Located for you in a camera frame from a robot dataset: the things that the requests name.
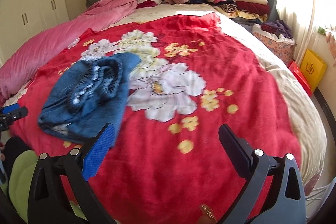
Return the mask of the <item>yellow paper bag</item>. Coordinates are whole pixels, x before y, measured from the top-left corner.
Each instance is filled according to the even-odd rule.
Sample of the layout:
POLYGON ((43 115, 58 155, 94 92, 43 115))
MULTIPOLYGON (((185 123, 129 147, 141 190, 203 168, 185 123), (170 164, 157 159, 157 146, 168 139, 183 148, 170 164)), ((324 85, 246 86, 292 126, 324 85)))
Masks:
POLYGON ((314 51, 307 49, 300 70, 312 92, 318 87, 327 69, 327 64, 314 51))

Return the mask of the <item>red floral blanket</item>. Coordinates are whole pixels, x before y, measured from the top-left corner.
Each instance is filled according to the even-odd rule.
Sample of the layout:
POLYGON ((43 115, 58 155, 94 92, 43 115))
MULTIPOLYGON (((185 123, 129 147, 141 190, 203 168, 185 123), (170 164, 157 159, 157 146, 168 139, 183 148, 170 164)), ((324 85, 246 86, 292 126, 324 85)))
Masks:
POLYGON ((28 116, 11 132, 36 153, 57 156, 77 146, 73 118, 81 135, 115 124, 116 143, 89 181, 112 217, 194 223, 201 204, 223 214, 244 180, 219 141, 222 124, 268 155, 301 161, 275 78, 224 25, 216 14, 175 15, 86 30, 36 72, 19 100, 28 116), (104 57, 138 62, 125 99, 97 101, 84 117, 66 112, 66 95, 81 76, 75 68, 104 57))

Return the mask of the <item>cream bed sheet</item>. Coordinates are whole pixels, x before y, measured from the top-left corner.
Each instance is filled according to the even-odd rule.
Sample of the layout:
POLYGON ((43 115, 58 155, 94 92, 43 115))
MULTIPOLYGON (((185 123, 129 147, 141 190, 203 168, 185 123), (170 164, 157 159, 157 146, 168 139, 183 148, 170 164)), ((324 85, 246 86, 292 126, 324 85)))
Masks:
POLYGON ((271 75, 288 108, 291 129, 301 146, 301 174, 307 189, 317 183, 325 162, 326 134, 313 102, 293 73, 266 46, 239 24, 208 5, 157 6, 134 12, 106 29, 86 30, 68 47, 40 67, 17 94, 18 99, 37 80, 37 74, 56 62, 59 72, 71 63, 61 53, 80 52, 80 60, 97 60, 112 53, 131 52, 140 63, 131 71, 130 86, 137 92, 161 85, 163 100, 151 95, 131 100, 130 107, 144 110, 155 121, 167 122, 175 114, 191 114, 195 98, 205 101, 205 110, 218 106, 217 95, 231 95, 225 81, 210 90, 222 72, 238 75, 252 64, 231 47, 241 46, 257 60, 257 67, 271 75))

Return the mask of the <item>pink quilt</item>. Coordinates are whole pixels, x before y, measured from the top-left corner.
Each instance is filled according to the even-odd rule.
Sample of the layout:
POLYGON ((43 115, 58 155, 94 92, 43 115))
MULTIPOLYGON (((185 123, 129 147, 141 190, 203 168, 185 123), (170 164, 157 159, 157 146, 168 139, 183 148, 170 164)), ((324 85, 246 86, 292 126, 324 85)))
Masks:
POLYGON ((100 0, 74 20, 42 31, 25 42, 1 67, 1 104, 26 84, 36 71, 89 28, 106 29, 135 11, 138 0, 100 0))

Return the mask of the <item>blue denim lace-trimmed pants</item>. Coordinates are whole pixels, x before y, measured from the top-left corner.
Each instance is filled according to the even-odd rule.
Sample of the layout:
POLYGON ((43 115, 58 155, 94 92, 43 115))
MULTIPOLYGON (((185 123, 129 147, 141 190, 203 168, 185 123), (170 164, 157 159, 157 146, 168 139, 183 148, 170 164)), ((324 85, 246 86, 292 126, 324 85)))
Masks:
POLYGON ((139 63, 140 58, 131 52, 76 62, 52 88, 38 126, 73 143, 96 137, 107 123, 118 132, 129 95, 129 76, 139 63))

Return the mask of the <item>floral fabric laundry basket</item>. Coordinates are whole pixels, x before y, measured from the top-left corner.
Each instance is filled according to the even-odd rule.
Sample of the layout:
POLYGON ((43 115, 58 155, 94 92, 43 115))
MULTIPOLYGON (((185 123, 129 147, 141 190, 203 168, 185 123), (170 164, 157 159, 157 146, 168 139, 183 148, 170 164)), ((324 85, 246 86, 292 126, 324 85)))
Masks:
POLYGON ((255 24, 252 26, 252 34, 287 67, 290 65, 296 43, 290 27, 283 20, 255 24))

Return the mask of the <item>red box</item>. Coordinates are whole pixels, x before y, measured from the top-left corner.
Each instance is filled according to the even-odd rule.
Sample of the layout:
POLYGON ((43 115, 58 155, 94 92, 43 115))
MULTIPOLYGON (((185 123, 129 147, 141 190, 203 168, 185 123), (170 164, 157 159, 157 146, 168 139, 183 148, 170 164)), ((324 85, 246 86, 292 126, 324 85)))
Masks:
POLYGON ((299 69, 298 65, 295 63, 294 60, 292 60, 289 64, 289 70, 291 71, 291 73, 293 73, 294 77, 303 87, 304 91, 306 91, 307 95, 311 97, 313 95, 313 92, 311 91, 310 85, 308 84, 307 79, 305 78, 302 71, 299 69))

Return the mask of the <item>white wardrobe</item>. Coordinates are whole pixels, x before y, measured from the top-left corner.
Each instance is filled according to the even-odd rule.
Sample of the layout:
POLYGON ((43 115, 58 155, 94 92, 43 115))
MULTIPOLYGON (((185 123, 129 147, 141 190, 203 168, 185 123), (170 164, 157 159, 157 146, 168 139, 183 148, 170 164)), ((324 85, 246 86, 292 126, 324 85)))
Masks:
POLYGON ((28 39, 68 20, 65 0, 1 0, 1 65, 28 39))

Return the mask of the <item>green fleece garment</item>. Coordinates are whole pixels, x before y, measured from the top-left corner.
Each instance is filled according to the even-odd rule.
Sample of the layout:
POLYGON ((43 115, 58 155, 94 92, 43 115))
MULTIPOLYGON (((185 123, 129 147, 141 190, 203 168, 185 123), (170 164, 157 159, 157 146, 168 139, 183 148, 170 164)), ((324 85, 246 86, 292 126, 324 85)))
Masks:
POLYGON ((18 215, 27 223, 30 185, 38 156, 32 150, 21 153, 13 163, 10 173, 8 194, 18 215))

